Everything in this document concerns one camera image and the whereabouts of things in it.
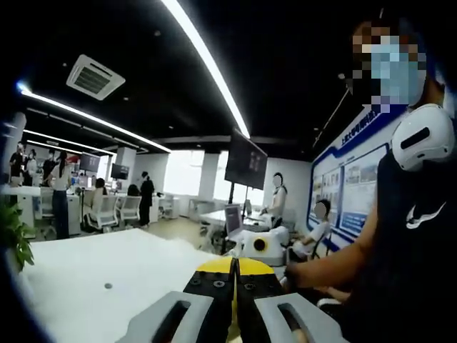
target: blue banner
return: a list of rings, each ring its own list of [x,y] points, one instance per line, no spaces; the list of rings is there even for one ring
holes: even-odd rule
[[[366,214],[343,212],[341,227],[360,233],[366,221]]]

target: nike logo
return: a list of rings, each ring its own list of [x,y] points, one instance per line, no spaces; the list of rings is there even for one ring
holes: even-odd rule
[[[435,213],[422,214],[421,218],[417,219],[413,218],[414,209],[416,208],[416,205],[414,205],[411,211],[408,213],[408,216],[406,216],[406,227],[408,229],[417,229],[423,222],[427,222],[428,220],[432,220],[433,218],[438,216],[444,205],[446,205],[446,203],[442,204],[438,211],[436,211]]]

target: potted plant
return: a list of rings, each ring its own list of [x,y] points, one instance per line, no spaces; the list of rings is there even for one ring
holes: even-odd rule
[[[5,202],[0,201],[0,246],[6,248],[6,258],[11,263],[11,270],[16,272],[16,282],[25,295],[26,299],[33,302],[33,289],[29,284],[22,269],[25,263],[34,265],[34,255],[30,249],[30,242],[27,235],[33,234],[34,230],[21,222],[19,216],[22,210],[18,205],[8,206]]]
[[[0,202],[0,244],[13,255],[18,273],[22,272],[26,262],[34,265],[30,241],[26,238],[27,235],[34,233],[34,229],[21,222],[21,213],[22,210],[17,204],[8,206],[5,202]]]

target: ceiling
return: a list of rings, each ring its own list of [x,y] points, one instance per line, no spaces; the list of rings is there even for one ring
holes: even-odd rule
[[[311,161],[361,110],[348,95],[313,147],[346,91],[338,74],[351,65],[351,32],[378,8],[336,6],[329,11],[327,4],[297,2],[179,1],[224,76],[253,140],[270,156]],[[79,1],[72,9],[45,1],[23,6],[18,14],[17,31],[6,38],[13,52],[9,111],[23,111],[28,130],[101,149],[118,145],[161,152],[22,96],[15,87],[18,81],[35,94],[170,149],[227,149],[226,136],[236,122],[199,54],[161,1]],[[66,79],[81,54],[126,82],[102,101],[70,88]],[[24,139],[48,140],[29,134]]]

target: air conditioner vent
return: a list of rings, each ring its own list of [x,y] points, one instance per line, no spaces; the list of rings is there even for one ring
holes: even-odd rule
[[[81,55],[74,64],[66,84],[95,99],[103,100],[125,81],[122,76],[99,62]]]

